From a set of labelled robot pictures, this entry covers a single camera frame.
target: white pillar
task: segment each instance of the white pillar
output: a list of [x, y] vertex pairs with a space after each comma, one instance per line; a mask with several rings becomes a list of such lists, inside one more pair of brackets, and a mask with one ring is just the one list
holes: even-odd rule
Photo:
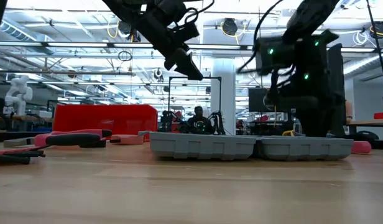
[[[227, 135], [236, 135], [236, 68], [233, 59], [214, 59], [212, 77], [222, 77], [221, 111]], [[219, 110], [219, 81], [211, 80], [211, 112]]]

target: ceiling light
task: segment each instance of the ceiling light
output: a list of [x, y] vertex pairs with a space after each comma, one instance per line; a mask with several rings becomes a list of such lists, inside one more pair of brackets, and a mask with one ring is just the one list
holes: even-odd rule
[[83, 92], [83, 91], [77, 91], [77, 90], [69, 90], [69, 93], [72, 93], [77, 96], [88, 96], [89, 94]]
[[40, 42], [31, 42], [31, 41], [0, 41], [0, 46], [42, 47], [42, 44]]
[[109, 85], [108, 82], [80, 82], [79, 85]]
[[193, 50], [240, 50], [238, 45], [190, 44]]
[[72, 85], [74, 82], [42, 82], [43, 84], [53, 84], [53, 85]]
[[50, 88], [53, 88], [54, 90], [64, 91], [64, 89], [62, 89], [62, 88], [60, 88], [60, 87], [57, 87], [57, 86], [55, 86], [55, 85], [47, 84], [47, 86], [49, 86]]
[[341, 52], [348, 53], [348, 52], [353, 52], [353, 53], [374, 53], [375, 48], [362, 48], [362, 47], [343, 47], [341, 48]]
[[101, 100], [101, 101], [99, 101], [99, 103], [106, 104], [106, 105], [110, 105], [111, 104], [110, 101], [106, 101], [106, 100]]
[[49, 42], [50, 47], [107, 47], [103, 43]]
[[129, 48], [153, 48], [152, 44], [114, 44], [114, 47], [129, 47]]

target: wooden tabletop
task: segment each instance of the wooden tabletop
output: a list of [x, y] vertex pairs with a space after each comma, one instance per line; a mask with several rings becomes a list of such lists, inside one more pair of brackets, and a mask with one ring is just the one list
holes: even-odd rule
[[157, 160], [149, 144], [45, 152], [0, 166], [0, 223], [383, 223], [383, 151], [335, 162]]

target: red container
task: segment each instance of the red container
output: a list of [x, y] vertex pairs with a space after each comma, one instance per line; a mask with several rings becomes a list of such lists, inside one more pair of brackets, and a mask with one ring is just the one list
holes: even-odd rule
[[157, 128], [157, 110], [149, 105], [57, 105], [53, 122], [53, 131], [108, 129], [113, 134], [138, 134]]
[[383, 119], [383, 113], [375, 113], [374, 119]]

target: gray plastic tray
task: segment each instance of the gray plastic tray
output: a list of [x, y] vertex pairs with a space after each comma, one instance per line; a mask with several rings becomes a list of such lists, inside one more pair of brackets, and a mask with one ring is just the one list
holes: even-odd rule
[[350, 139], [261, 136], [253, 156], [275, 161], [333, 161], [348, 157], [352, 145]]
[[176, 159], [247, 159], [256, 138], [202, 134], [150, 133], [150, 148], [159, 157]]

